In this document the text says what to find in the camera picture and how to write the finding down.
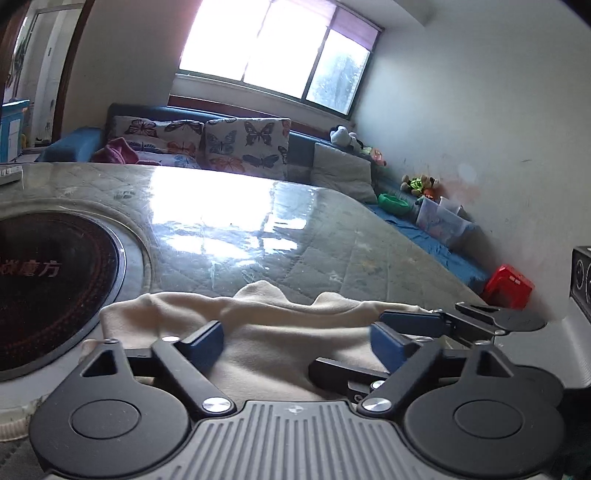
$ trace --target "sofa armrest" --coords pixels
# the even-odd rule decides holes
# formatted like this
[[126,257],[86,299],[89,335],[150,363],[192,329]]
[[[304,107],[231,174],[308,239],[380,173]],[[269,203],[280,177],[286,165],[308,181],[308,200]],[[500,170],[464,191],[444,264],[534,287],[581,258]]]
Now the sofa armrest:
[[88,162],[94,152],[103,147],[103,132],[100,128],[83,127],[74,130],[61,140],[51,144],[37,161]]

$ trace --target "window sill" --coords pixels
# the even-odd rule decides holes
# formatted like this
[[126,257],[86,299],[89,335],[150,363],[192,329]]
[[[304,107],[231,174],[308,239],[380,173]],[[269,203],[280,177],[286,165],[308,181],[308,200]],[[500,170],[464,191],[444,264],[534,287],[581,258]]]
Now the window sill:
[[348,120],[310,105],[248,86],[236,85],[216,79],[177,73],[171,95],[202,98],[268,112],[322,128],[326,131],[336,125],[344,125],[349,128]]

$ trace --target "teddy bear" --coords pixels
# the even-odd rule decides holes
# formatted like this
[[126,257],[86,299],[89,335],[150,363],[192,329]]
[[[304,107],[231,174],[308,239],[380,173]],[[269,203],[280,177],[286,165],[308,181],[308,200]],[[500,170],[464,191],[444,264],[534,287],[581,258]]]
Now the teddy bear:
[[400,190],[411,193],[415,197],[421,197],[424,195],[428,199],[434,200],[437,194],[436,190],[439,188],[439,185],[439,180],[434,179],[433,177],[421,175],[420,177],[411,179],[408,175],[405,175],[402,177],[402,185],[400,185]]
[[363,144],[357,139],[357,134],[349,133],[343,125],[339,125],[330,131],[330,142],[342,148],[351,146],[353,153],[360,154],[363,150]]

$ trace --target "white plush toy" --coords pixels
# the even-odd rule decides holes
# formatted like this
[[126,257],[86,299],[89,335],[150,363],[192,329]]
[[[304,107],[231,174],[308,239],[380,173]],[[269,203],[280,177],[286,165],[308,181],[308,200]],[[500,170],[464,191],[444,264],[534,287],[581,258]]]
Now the white plush toy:
[[356,154],[361,153],[363,150],[363,147],[357,140],[357,134],[347,132],[347,129],[343,125],[339,125],[336,130],[330,133],[330,142],[343,148],[351,145],[353,152]]

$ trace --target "green plastic bowl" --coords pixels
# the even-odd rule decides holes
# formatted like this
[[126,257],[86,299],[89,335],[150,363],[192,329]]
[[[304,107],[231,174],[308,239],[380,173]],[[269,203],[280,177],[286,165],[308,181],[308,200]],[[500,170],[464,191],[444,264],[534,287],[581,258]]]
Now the green plastic bowl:
[[406,200],[385,193],[378,197],[378,205],[382,210],[398,217],[406,215],[413,208]]

